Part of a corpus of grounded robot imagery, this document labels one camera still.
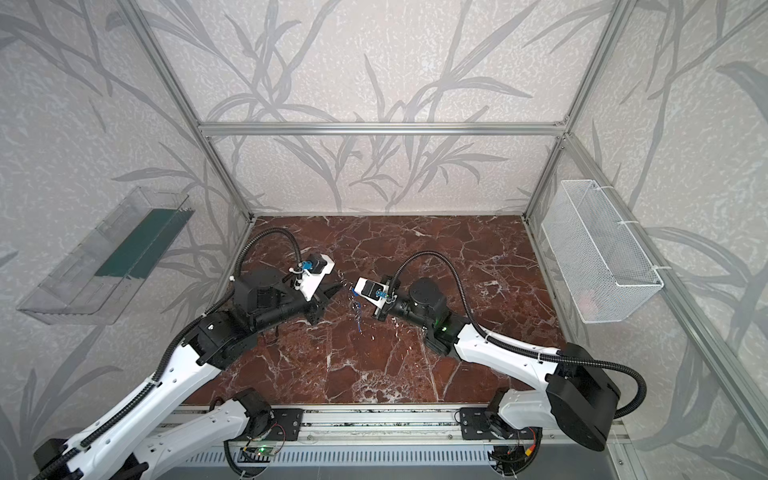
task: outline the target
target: black motor housing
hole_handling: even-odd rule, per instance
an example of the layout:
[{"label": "black motor housing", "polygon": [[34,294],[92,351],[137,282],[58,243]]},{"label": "black motor housing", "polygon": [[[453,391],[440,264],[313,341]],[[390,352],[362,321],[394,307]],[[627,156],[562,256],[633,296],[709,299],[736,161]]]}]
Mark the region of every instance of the black motor housing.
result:
[{"label": "black motor housing", "polygon": [[[562,356],[592,359],[587,350],[568,343]],[[579,445],[602,452],[621,391],[603,369],[559,363],[547,376],[547,397],[560,430]]]}]

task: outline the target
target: transparent container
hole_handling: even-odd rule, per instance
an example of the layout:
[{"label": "transparent container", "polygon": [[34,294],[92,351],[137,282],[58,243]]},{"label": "transparent container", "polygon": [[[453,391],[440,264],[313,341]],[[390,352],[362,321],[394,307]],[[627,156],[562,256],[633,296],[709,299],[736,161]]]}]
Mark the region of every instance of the transparent container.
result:
[{"label": "transparent container", "polygon": [[134,188],[18,310],[48,324],[111,325],[192,216],[188,197]]}]

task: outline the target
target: red-brown marble surface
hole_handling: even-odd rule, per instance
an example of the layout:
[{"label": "red-brown marble surface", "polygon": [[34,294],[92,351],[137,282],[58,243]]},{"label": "red-brown marble surface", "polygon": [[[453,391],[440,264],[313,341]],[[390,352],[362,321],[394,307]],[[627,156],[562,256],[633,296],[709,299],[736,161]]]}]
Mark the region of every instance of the red-brown marble surface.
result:
[{"label": "red-brown marble surface", "polygon": [[[262,217],[253,235],[265,227],[288,228],[305,255],[330,255],[336,267],[326,281],[378,280],[412,253],[443,252],[483,326],[525,342],[564,346],[520,217]],[[291,259],[288,241],[270,236],[253,248],[243,271],[258,265],[287,270]],[[438,259],[415,260],[402,274],[402,285],[421,276],[435,279],[449,306],[462,312],[453,277]],[[228,399],[246,387],[272,404],[488,402],[498,387],[528,388],[486,366],[439,357],[424,346],[420,328],[392,317],[378,322],[365,301],[358,331],[350,295],[337,293],[316,326],[297,319],[280,326],[277,340],[267,334],[187,403]]]}]

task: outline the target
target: green object in bin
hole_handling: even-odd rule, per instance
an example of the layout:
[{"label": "green object in bin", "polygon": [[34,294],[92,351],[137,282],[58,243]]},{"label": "green object in bin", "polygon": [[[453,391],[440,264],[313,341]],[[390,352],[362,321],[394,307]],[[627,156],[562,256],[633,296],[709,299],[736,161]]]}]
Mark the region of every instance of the green object in bin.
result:
[{"label": "green object in bin", "polygon": [[112,252],[96,276],[146,279],[194,210],[154,208]]}]

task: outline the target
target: black mounting plate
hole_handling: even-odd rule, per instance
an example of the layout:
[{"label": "black mounting plate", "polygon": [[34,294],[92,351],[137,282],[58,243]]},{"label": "black mounting plate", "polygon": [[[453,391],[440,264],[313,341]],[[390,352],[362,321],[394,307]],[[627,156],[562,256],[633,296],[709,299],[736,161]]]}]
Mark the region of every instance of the black mounting plate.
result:
[{"label": "black mounting plate", "polygon": [[[285,429],[285,441],[295,442],[299,439],[299,429],[301,429],[301,418],[304,415],[302,409],[273,409],[275,422]],[[275,426],[272,431],[264,437],[264,440],[275,442],[283,441],[283,430]]]},{"label": "black mounting plate", "polygon": [[[458,421],[462,426],[462,440],[501,440],[491,432],[485,410],[488,407],[465,407],[458,410]],[[533,432],[520,430],[507,440],[533,440]]]}]

